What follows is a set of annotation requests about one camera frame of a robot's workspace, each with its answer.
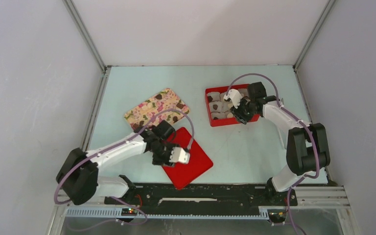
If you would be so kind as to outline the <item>red chocolate box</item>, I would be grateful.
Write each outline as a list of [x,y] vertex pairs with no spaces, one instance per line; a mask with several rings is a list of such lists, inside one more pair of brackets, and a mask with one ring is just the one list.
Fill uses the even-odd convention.
[[[240,85],[232,85],[231,89],[247,89],[249,84],[240,84]],[[208,112],[208,117],[210,121],[210,126],[211,127],[218,127],[218,126],[226,126],[226,125],[233,125],[233,124],[240,124],[235,117],[231,118],[219,118],[219,119],[214,119],[212,116],[212,110],[211,107],[209,106],[209,101],[208,99],[208,94],[212,92],[218,92],[220,93],[225,93],[227,91],[229,86],[223,86],[223,87],[214,87],[214,88],[207,88],[205,89],[205,102],[206,102],[206,108]],[[256,122],[259,119],[259,115],[256,114],[252,117],[252,119],[249,122]]]

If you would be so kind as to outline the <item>red box lid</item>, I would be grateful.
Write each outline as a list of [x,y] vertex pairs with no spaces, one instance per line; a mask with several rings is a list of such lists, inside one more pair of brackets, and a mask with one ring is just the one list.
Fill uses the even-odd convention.
[[[171,135],[168,141],[187,147],[190,139],[191,134],[186,128],[182,127],[176,130],[176,133]],[[188,164],[176,163],[173,167],[163,167],[166,175],[178,190],[183,189],[213,167],[213,162],[197,141],[193,141],[189,152],[190,160]]]

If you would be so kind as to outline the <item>white handled metal tongs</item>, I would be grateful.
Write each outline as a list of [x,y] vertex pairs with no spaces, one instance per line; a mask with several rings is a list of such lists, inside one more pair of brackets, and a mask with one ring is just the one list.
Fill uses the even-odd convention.
[[280,137],[280,144],[282,148],[286,150],[287,149],[287,133],[286,133],[287,131],[285,127],[284,118],[282,116],[277,117],[275,125],[277,127],[278,134]]

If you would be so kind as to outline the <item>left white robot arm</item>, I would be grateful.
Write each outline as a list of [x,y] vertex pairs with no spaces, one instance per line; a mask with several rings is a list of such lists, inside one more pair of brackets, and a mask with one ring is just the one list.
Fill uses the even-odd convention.
[[91,151],[73,149],[67,156],[56,181],[58,189],[67,195],[65,203],[82,205],[94,196],[113,196],[124,204],[133,202],[135,190],[125,176],[117,178],[101,176],[105,169],[130,157],[150,152],[152,164],[173,167],[189,160],[189,155],[179,144],[167,138],[175,129],[166,121],[151,128],[138,128],[127,137]]

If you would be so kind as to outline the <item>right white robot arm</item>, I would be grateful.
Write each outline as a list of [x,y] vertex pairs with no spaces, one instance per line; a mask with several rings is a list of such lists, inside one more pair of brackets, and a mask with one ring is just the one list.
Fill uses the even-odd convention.
[[304,178],[317,178],[321,168],[330,163],[325,127],[297,118],[277,95],[268,96],[261,82],[249,84],[245,96],[237,89],[229,89],[224,99],[231,102],[230,111],[238,122],[247,124],[259,115],[287,136],[286,166],[268,181],[268,203],[279,204],[285,198],[284,191]]

